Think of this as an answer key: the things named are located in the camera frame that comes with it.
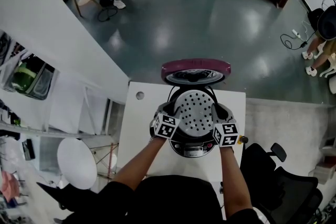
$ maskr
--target black shirt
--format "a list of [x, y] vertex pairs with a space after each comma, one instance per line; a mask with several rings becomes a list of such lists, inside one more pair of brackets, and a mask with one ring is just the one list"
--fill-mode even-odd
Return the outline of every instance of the black shirt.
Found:
[[[185, 176], [154, 176], [141, 181], [135, 191], [111, 182], [98, 193], [97, 201], [71, 214], [64, 223], [222, 222], [222, 210], [212, 185]], [[232, 215], [228, 223], [262, 223], [252, 209]]]

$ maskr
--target chair leg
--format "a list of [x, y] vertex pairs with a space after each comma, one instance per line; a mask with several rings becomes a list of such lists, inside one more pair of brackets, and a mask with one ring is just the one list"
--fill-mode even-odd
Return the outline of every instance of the chair leg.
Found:
[[325, 73], [330, 72], [331, 70], [333, 70], [333, 67], [332, 67], [332, 66], [330, 66], [326, 71], [322, 72], [322, 73], [320, 74], [320, 77], [323, 76]]
[[329, 75], [331, 75], [331, 74], [334, 74], [334, 73], [336, 73], [336, 67], [334, 67], [334, 70], [332, 70], [332, 71], [330, 71], [329, 73], [327, 73], [327, 74], [325, 74], [325, 78], [327, 77], [327, 76], [329, 76]]
[[314, 56], [314, 59], [317, 59], [323, 53], [323, 46], [320, 47], [320, 48], [317, 47], [317, 50], [319, 51], [319, 53]]

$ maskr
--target perforated steam plate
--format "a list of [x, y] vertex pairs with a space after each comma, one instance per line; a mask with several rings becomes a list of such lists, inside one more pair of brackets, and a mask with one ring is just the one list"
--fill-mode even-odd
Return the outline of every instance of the perforated steam plate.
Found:
[[179, 128], [187, 135], [201, 137], [212, 130], [211, 106], [214, 100], [206, 92], [190, 90], [182, 93], [174, 110], [181, 107]]

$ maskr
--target black bag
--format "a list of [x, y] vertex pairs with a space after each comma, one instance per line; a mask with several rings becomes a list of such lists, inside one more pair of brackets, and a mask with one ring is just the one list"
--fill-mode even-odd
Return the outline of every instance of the black bag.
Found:
[[330, 6], [324, 11], [319, 18], [317, 28], [325, 40], [336, 38], [336, 6]]
[[317, 30], [317, 23], [323, 12], [324, 11], [322, 8], [317, 8], [308, 13], [308, 19], [309, 19], [310, 25], [315, 31]]

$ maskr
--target pink cloth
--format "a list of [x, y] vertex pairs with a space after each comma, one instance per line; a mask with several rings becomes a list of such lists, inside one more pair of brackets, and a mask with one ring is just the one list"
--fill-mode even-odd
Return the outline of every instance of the pink cloth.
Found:
[[10, 173], [2, 171], [2, 186], [1, 192], [5, 196], [7, 202], [9, 202], [14, 197], [20, 196], [19, 182]]

